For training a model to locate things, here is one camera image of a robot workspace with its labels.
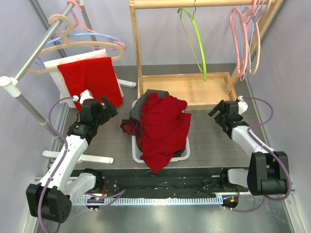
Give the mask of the white plastic laundry basket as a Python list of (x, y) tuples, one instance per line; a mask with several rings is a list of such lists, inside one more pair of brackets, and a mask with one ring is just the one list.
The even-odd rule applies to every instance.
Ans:
[(138, 163), (166, 166), (169, 162), (190, 157), (189, 129), (191, 114), (185, 113), (187, 102), (173, 96), (149, 95), (140, 117), (141, 149), (132, 136), (132, 155)]

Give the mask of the dark red skirt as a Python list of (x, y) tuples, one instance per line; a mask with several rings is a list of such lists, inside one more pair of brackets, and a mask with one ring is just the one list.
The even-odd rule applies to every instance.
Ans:
[(136, 109), (137, 116), (123, 119), (120, 128), (136, 138), (140, 159), (153, 173), (159, 172), (186, 149), (191, 114), (184, 113), (187, 102), (171, 95), (152, 92)]

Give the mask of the blue wire hanger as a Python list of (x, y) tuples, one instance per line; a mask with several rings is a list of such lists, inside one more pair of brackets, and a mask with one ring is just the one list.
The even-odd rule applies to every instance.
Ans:
[[(251, 37), (249, 39), (248, 63), (247, 63), (247, 69), (246, 69), (246, 76), (247, 77), (253, 77), (255, 75), (255, 73), (257, 72), (258, 67), (259, 67), (260, 50), (261, 50), (259, 20), (261, 19), (261, 16), (262, 16), (263, 5), (264, 5), (264, 3), (261, 3), (261, 4), (257, 3), (257, 7), (255, 8), (255, 12), (250, 18), (252, 20), (253, 27), (252, 27)], [(252, 57), (251, 45), (252, 45), (253, 40), (255, 40), (257, 42), (257, 45), (256, 45), (256, 62), (255, 62), (254, 68), (252, 68), (252, 58), (251, 58)]]

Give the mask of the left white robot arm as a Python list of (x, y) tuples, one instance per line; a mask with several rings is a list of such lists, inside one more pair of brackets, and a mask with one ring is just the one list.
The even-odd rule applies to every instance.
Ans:
[(87, 90), (80, 95), (80, 103), (81, 111), (63, 138), (64, 145), (52, 167), (38, 184), (30, 184), (26, 189), (30, 213), (40, 222), (64, 223), (78, 198), (88, 191), (97, 194), (103, 189), (102, 174), (94, 169), (86, 168), (73, 182), (68, 180), (98, 128), (118, 111), (106, 96), (97, 100)]

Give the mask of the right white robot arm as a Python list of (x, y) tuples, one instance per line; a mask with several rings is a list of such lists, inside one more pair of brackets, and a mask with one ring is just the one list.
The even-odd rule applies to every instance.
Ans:
[(240, 185), (254, 196), (284, 200), (292, 190), (288, 156), (267, 146), (254, 134), (242, 116), (247, 109), (244, 97), (240, 96), (235, 101), (221, 100), (209, 112), (223, 132), (250, 157), (247, 169), (230, 168), (225, 171), (219, 180), (220, 188), (229, 192)]

